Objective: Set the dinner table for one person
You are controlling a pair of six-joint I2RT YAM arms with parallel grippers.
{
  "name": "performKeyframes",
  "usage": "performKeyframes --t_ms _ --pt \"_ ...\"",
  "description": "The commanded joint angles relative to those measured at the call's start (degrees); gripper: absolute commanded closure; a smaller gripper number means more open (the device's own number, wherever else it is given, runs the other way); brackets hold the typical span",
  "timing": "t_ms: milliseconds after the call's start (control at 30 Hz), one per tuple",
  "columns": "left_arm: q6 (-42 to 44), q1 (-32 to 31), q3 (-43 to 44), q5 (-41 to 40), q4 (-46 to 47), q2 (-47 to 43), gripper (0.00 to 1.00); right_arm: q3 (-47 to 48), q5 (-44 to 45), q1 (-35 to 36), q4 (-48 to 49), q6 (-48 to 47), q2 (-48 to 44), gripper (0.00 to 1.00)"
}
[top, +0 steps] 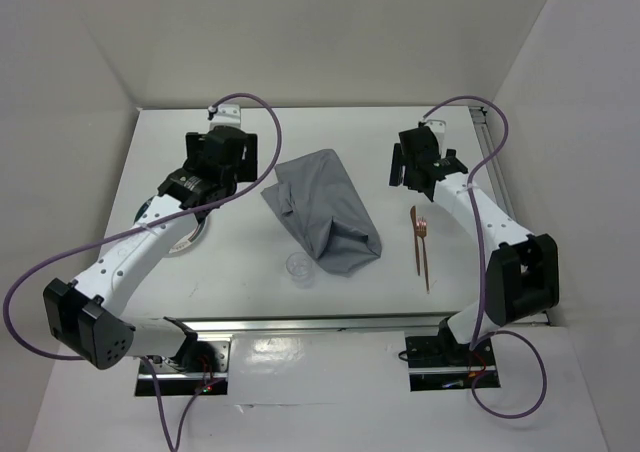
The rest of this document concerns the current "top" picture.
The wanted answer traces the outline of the copper knife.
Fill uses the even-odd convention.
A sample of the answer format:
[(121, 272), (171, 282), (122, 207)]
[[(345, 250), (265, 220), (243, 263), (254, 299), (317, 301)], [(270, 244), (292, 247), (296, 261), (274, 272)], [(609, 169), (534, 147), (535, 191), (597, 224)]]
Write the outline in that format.
[(415, 264), (416, 264), (416, 272), (418, 276), (420, 276), (421, 272), (421, 263), (420, 263), (420, 252), (419, 252), (419, 244), (418, 244), (418, 235), (417, 235), (417, 211), (415, 205), (410, 208), (410, 219), (412, 223), (412, 231), (413, 231), (413, 242), (414, 242), (414, 255), (415, 255)]

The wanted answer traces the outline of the copper fork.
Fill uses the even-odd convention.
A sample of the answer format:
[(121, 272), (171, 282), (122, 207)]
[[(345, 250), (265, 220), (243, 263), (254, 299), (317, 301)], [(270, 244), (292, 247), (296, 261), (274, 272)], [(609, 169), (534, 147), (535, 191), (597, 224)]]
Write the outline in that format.
[(417, 236), (421, 240), (422, 259), (423, 259), (423, 269), (424, 269), (424, 278), (425, 278), (425, 284), (426, 284), (426, 291), (430, 292), (429, 266), (428, 266), (428, 256), (427, 256), (427, 248), (426, 248), (427, 221), (426, 221), (425, 218), (419, 217), (417, 219), (416, 233), (417, 233)]

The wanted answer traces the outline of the grey cloth placemat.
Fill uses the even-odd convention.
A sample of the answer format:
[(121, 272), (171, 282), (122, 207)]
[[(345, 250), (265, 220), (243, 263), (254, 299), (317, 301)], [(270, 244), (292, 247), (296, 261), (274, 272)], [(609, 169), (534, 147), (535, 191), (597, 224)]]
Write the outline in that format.
[(261, 195), (322, 270), (349, 276), (381, 257), (380, 235), (334, 150), (280, 163), (275, 173)]

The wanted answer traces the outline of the green rimmed white plate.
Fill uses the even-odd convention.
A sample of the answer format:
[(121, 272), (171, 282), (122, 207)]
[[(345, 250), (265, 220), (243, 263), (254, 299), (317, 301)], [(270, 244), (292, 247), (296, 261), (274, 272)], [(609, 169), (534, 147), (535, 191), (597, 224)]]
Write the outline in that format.
[[(152, 197), (148, 198), (141, 204), (138, 211), (135, 214), (134, 222), (138, 222), (145, 214), (149, 206), (151, 205)], [(207, 229), (207, 219), (203, 219), (197, 224), (192, 232), (186, 234), (174, 246), (168, 251), (167, 257), (173, 258), (179, 255), (183, 255), (185, 251), (194, 246), (205, 235)]]

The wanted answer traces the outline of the clear plastic cup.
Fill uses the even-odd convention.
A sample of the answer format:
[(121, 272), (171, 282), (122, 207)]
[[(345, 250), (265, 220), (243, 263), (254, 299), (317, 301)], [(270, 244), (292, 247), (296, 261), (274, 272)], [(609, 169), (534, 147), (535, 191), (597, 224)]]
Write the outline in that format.
[(298, 288), (310, 288), (314, 282), (314, 262), (303, 252), (291, 254), (285, 268), (292, 283)]

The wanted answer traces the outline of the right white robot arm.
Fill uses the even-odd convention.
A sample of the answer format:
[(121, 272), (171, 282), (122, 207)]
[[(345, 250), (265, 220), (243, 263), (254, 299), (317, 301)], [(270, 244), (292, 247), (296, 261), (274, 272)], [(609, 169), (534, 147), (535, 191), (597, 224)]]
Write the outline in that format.
[(425, 125), (403, 131), (394, 145), (389, 184), (424, 194), (477, 240), (483, 253), (484, 298), (439, 324), (435, 349), (460, 364), (480, 338), (559, 302), (558, 247), (513, 221), (475, 183), (456, 151), (442, 153)]

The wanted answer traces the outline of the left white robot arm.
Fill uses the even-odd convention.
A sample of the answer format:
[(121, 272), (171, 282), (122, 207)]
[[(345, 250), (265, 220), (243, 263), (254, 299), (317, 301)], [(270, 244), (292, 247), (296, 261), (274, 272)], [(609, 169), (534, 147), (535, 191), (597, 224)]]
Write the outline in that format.
[(70, 282), (52, 280), (43, 292), (52, 335), (99, 370), (126, 356), (161, 356), (176, 371), (196, 362), (198, 335), (183, 322), (121, 315), (145, 277), (203, 223), (208, 206), (256, 180), (258, 138), (219, 125), (185, 140), (187, 159), (159, 186), (136, 223), (140, 233), (117, 241)]

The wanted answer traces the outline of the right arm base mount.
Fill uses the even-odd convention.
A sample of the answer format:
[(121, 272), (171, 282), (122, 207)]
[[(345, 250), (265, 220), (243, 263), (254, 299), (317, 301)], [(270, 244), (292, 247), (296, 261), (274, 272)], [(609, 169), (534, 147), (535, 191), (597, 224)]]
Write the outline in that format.
[(492, 343), (484, 340), (473, 352), (463, 347), (461, 354), (449, 357), (436, 336), (406, 336), (398, 358), (408, 367), (412, 392), (500, 388)]

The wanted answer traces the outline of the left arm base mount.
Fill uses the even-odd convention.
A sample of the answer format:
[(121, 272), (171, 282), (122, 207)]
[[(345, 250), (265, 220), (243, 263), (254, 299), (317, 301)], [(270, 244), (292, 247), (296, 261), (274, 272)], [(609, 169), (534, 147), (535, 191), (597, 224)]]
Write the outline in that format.
[(161, 395), (186, 397), (200, 388), (204, 396), (226, 395), (231, 342), (229, 334), (204, 334), (183, 359), (150, 357)]

